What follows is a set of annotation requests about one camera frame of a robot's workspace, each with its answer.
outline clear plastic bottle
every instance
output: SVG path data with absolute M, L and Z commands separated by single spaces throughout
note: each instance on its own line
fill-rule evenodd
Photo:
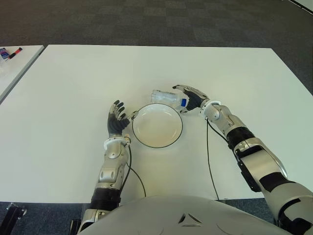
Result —
M 153 90 L 151 94 L 151 102 L 166 104 L 176 110 L 182 110 L 187 106 L 187 96 L 184 94 L 176 94 L 171 92 L 162 92 L 160 90 Z

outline marker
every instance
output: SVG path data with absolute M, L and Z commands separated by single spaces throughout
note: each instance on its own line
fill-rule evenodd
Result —
M 9 55 L 9 59 L 12 59 L 14 56 L 16 56 L 21 50 L 23 50 L 21 47 L 17 49 L 14 53 Z

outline silver arm segment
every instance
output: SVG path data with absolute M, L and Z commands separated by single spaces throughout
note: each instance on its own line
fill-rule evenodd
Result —
M 78 232 L 96 222 L 118 207 L 124 168 L 128 161 L 126 146 L 130 144 L 128 136 L 111 135 L 104 142 L 104 163 L 91 199 L 89 208 L 84 212 Z
M 200 113 L 223 133 L 246 182 L 263 193 L 281 227 L 292 234 L 313 234 L 313 192 L 287 180 L 280 160 L 219 101 L 204 100 Z

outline bottle cap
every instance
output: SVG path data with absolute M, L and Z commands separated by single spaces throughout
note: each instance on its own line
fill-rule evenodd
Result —
M 181 99 L 181 106 L 182 106 L 182 107 L 185 107 L 185 106 L 186 106 L 186 103 L 187 103 L 187 100 L 186 100 L 186 99 Z

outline wire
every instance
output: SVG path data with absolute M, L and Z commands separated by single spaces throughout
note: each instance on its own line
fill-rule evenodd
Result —
M 131 168 L 132 168 L 132 151 L 131 151 L 131 147 L 129 145 L 128 145 L 128 150 L 129 150 L 129 155 L 130 155 L 129 156 L 129 158 L 130 158 L 130 160 L 129 160 L 129 168 L 128 168 L 127 174 L 125 176 L 125 180 L 124 180 L 124 182 L 123 182 L 123 184 L 121 186 L 121 189 L 119 190 L 119 195 L 121 195 L 121 193 L 122 193 L 122 190 L 123 190 L 123 188 L 125 186 L 125 183 L 126 183 L 126 181 L 128 179 L 129 172 L 131 171 Z
M 217 200 L 219 200 L 219 195 L 217 194 L 216 188 L 215 188 L 215 184 L 213 181 L 213 177 L 212 177 L 212 172 L 211 172 L 211 166 L 210 166 L 210 155 L 209 155 L 209 126 L 213 129 L 213 127 L 209 124 L 208 120 L 207 121 L 207 125 L 206 125 L 206 151 L 207 151 L 207 163 L 209 165 L 209 171 L 210 171 L 210 176 L 211 176 L 211 180 L 212 180 L 212 184 L 213 184 L 213 188 L 214 191 L 216 193 L 216 197 Z
M 133 171 L 133 173 L 135 173 L 135 175 L 138 177 L 139 181 L 141 182 L 142 188 L 143 188 L 143 193 L 145 194 L 145 197 L 147 197 L 146 188 L 145 188 L 145 186 L 144 186 L 144 184 L 143 184 L 143 182 L 142 182 L 140 176 L 137 174 L 137 172 L 136 172 L 134 169 L 132 169 L 132 168 L 128 165 L 128 163 L 126 163 L 126 165 L 127 165 L 127 166 Z
M 225 141 L 227 142 L 227 140 L 225 139 L 225 137 L 222 136 L 220 133 L 218 133 L 217 130 L 215 130 L 215 129 L 211 126 L 211 124 L 210 124 L 210 122 L 209 122 L 208 119 L 206 120 L 206 122 L 207 122 L 207 124 L 212 128 L 212 130 L 215 131 L 216 134 L 218 134 L 223 140 L 225 140 Z

